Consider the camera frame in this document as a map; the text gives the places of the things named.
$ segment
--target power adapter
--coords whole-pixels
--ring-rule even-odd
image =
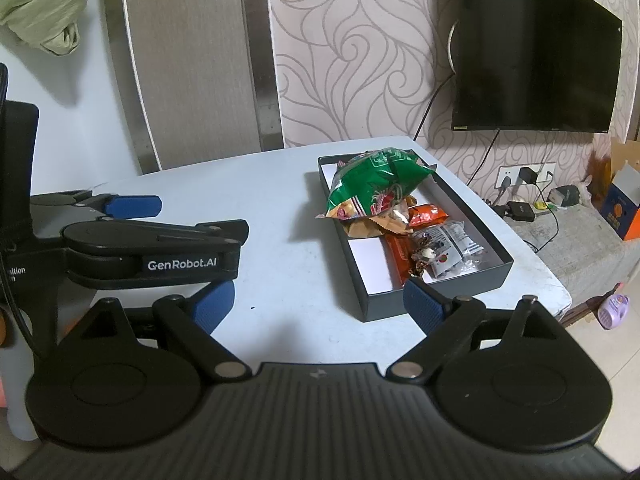
[[[526,202],[507,202],[509,215],[514,220],[519,222],[533,222],[536,219],[536,214],[533,209]]]
[[[538,174],[535,171],[533,171],[529,166],[520,168],[520,171],[518,172],[518,177],[525,184],[536,184],[538,182]]]

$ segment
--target cardboard box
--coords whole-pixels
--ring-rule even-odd
[[[600,214],[623,240],[640,238],[640,173],[628,162],[616,172]]]
[[[611,138],[611,177],[625,164],[640,171],[640,142],[628,140],[624,144],[617,137]]]

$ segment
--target television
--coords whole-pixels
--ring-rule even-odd
[[[462,0],[453,130],[609,129],[622,22],[594,0]]]

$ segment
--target wall outlet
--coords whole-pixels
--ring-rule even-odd
[[[495,181],[495,189],[500,189],[502,181],[506,176],[511,179],[512,186],[522,186],[526,184],[518,177],[520,168],[529,166],[533,171],[538,174],[538,184],[541,182],[549,182],[553,179],[549,173],[556,172],[556,164],[554,162],[545,162],[544,164],[519,164],[517,166],[501,166],[498,170],[498,179]]]

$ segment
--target patterned wallpaper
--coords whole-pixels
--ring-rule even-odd
[[[596,0],[623,20],[610,134],[626,137],[636,91],[638,0]],[[433,89],[450,73],[446,44],[459,0],[270,0],[286,146],[413,135]],[[419,142],[466,180],[492,132],[450,130],[453,82],[438,96]],[[501,132],[473,188],[490,198],[500,166],[557,162],[555,184],[585,176],[606,135]]]

